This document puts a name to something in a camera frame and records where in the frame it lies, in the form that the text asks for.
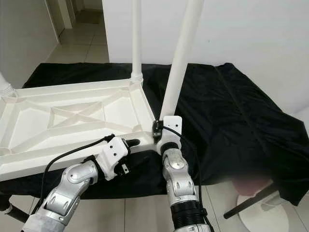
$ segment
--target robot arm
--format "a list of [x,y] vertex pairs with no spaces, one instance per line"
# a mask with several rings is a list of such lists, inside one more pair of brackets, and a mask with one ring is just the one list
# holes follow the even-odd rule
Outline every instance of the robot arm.
[[[167,182],[167,193],[175,232],[211,232],[204,221],[202,207],[194,182],[188,173],[188,163],[182,156],[180,137],[182,118],[165,116],[163,121],[153,124],[156,149],[162,155],[163,176]],[[130,141],[138,145],[139,141]],[[23,227],[23,232],[62,232],[73,216],[81,194],[97,183],[100,173],[106,180],[117,174],[115,166],[121,164],[122,174],[127,174],[127,166],[121,159],[130,154],[130,146],[119,137],[113,137],[103,146],[97,158],[86,159],[82,164],[67,168],[60,184],[54,188],[36,214],[31,215]]]
[[[130,141],[138,145],[139,141]],[[106,180],[113,179],[119,161],[130,153],[130,148],[124,139],[113,137],[103,146],[102,152],[96,159],[68,167],[61,181],[46,197],[37,213],[31,215],[25,223],[23,232],[62,232],[72,218],[77,208],[80,196],[99,178],[99,170],[104,173]],[[123,173],[128,168],[122,164]]]
[[182,118],[165,116],[163,121],[155,121],[153,125],[154,136],[159,139],[157,151],[162,155],[174,232],[211,232],[211,225],[204,221],[203,209],[188,172],[188,163],[180,150],[180,137],[165,128],[181,134]]

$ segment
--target white wall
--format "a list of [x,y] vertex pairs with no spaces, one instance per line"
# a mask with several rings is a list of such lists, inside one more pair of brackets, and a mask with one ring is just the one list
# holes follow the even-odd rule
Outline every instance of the white wall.
[[[131,61],[131,1],[103,0],[110,62]],[[142,61],[171,63],[186,0],[142,0]],[[284,111],[309,105],[309,1],[205,0],[189,62],[234,63]]]
[[0,0],[0,70],[21,88],[57,45],[43,0]]
[[84,0],[84,6],[86,9],[102,10],[102,0]]

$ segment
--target black cloth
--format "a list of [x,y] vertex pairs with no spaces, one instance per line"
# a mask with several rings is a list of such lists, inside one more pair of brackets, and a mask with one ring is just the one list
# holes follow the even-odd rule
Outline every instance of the black cloth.
[[[156,118],[160,113],[170,65],[143,64],[143,89]],[[41,87],[129,78],[130,64],[41,64],[24,87]],[[195,147],[202,184],[251,174],[270,176],[281,197],[298,205],[309,190],[309,139],[302,121],[280,108],[232,64],[189,64],[176,114],[183,134]],[[182,142],[196,182],[196,160]],[[91,186],[83,199],[110,199],[166,194],[161,157],[146,151],[134,171]],[[47,176],[46,193],[63,170]],[[0,182],[0,192],[38,197],[42,174]]]

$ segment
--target tiled floor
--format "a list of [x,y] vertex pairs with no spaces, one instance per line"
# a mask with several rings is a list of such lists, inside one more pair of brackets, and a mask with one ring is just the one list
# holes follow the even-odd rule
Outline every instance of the tiled floor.
[[[100,24],[76,24],[60,36],[61,44],[50,55],[51,63],[109,62],[104,21]],[[223,213],[236,204],[237,193],[229,182],[203,187],[203,203],[215,232],[248,232],[239,219],[226,220]],[[30,212],[37,199],[13,196],[12,203]],[[290,232],[308,232],[309,196],[299,207],[284,204]],[[0,231],[20,231],[23,224],[0,214]],[[66,232],[171,232],[173,225],[166,196],[119,200],[81,201]]]
[[77,23],[73,29],[63,30],[60,43],[47,62],[109,62],[104,20],[100,24]]
[[[203,187],[204,207],[215,232],[248,232],[238,215],[224,219],[223,213],[236,204],[237,193],[230,182]],[[12,202],[29,212],[37,199],[13,196]],[[284,204],[290,232],[308,232],[309,197],[299,207]],[[22,223],[0,214],[0,231],[20,231]],[[173,224],[167,196],[149,196],[118,200],[82,200],[66,232],[172,232]]]

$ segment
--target black cable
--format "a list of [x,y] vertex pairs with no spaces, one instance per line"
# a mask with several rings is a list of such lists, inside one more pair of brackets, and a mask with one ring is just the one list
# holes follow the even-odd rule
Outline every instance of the black cable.
[[32,199],[32,203],[31,203],[31,206],[30,206],[30,209],[29,209],[29,212],[28,212],[29,215],[30,215],[30,212],[31,212],[31,208],[32,208],[32,206],[33,206],[33,203],[34,203],[34,197],[33,197],[33,199]]
[[35,214],[38,211],[39,207],[40,207],[40,200],[38,200],[38,202],[35,204],[32,212],[31,212],[31,215]]
[[43,173],[42,184],[41,184],[41,196],[40,196],[40,200],[39,200],[39,202],[40,202],[39,205],[42,205],[42,203],[43,203],[44,184],[45,184],[46,174],[48,173],[48,170],[49,170],[49,168],[53,165],[53,163],[55,163],[57,160],[59,160],[59,159],[65,157],[65,156],[68,156],[68,155],[70,155],[70,154],[72,154],[72,153],[74,153],[74,152],[77,152],[77,151],[80,151],[80,150],[89,148],[89,147],[91,147],[91,146],[97,145],[97,144],[99,144],[99,143],[101,143],[101,142],[103,142],[103,141],[108,141],[108,142],[109,142],[113,137],[115,137],[115,135],[113,135],[113,134],[112,134],[112,135],[109,135],[109,136],[106,136],[106,137],[104,137],[104,138],[102,138],[102,139],[99,139],[99,140],[97,140],[97,141],[95,141],[95,142],[93,142],[93,143],[91,143],[91,144],[88,144],[88,145],[85,145],[85,146],[81,146],[81,147],[76,148],[76,149],[74,149],[74,150],[68,151],[68,152],[66,152],[66,153],[64,153],[64,154],[62,154],[62,155],[60,155],[60,156],[57,156],[57,157],[54,158],[52,161],[50,161],[49,164],[46,166],[46,168],[45,168],[45,170],[44,170],[44,173]]
[[189,147],[191,148],[191,150],[193,151],[194,155],[195,155],[195,158],[197,160],[197,171],[198,171],[198,199],[199,199],[199,205],[200,205],[200,210],[201,210],[201,213],[203,214],[203,217],[206,221],[206,223],[209,225],[210,227],[210,230],[211,232],[214,232],[213,230],[213,227],[211,226],[208,218],[207,218],[207,211],[206,209],[204,208],[203,206],[203,201],[202,201],[202,174],[201,174],[201,166],[200,166],[200,163],[199,163],[199,159],[198,159],[198,155],[197,153],[195,152],[195,149],[194,147],[191,145],[191,143],[189,142],[189,140],[187,140],[182,134],[179,134],[177,131],[169,128],[169,127],[166,127],[166,126],[163,126],[163,129],[166,129],[176,135],[178,135],[181,139],[183,139],[188,145]]

